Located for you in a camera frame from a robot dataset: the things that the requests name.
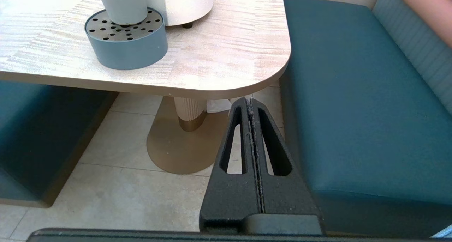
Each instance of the small black foot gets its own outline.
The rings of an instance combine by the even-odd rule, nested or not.
[[[184,29],[190,29],[191,27],[193,27],[193,22],[182,24],[182,27]]]

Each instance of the table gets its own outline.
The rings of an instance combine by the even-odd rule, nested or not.
[[[168,53],[141,69],[101,65],[84,33],[100,0],[0,0],[0,80],[165,96],[147,147],[160,168],[193,173],[213,163],[227,112],[207,99],[257,92],[291,52],[283,0],[214,0],[190,29],[167,27]]]

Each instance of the brass table base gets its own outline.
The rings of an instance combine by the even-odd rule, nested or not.
[[[162,170],[189,174],[215,161],[226,132],[229,111],[208,113],[202,125],[186,132],[179,125],[174,99],[164,96],[147,136],[147,152]]]

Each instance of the teal bench base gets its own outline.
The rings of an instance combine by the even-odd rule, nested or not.
[[[52,206],[117,94],[0,81],[0,204]]]

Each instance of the table edge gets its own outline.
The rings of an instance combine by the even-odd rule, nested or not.
[[[186,89],[186,88],[176,88],[167,86],[150,86],[144,84],[134,84],[134,83],[118,83],[113,81],[99,81],[99,80],[86,80],[77,78],[67,78],[59,77],[53,75],[35,75],[27,73],[15,73],[8,71],[0,71],[0,80],[2,81],[19,81],[23,83],[36,83],[54,86],[66,86],[66,87],[77,87],[77,88],[87,88],[87,89],[97,89],[104,91],[115,91],[115,92],[130,92],[130,93],[146,93],[154,94],[159,96],[175,96],[175,97],[186,97],[193,99],[228,99],[240,96],[246,96],[260,91],[272,83],[277,81],[281,75],[286,70],[287,64],[289,63],[289,57],[287,56],[287,61],[272,76],[265,80],[259,81],[248,86],[243,86],[234,89],[224,89],[224,90],[198,90],[198,89]]]

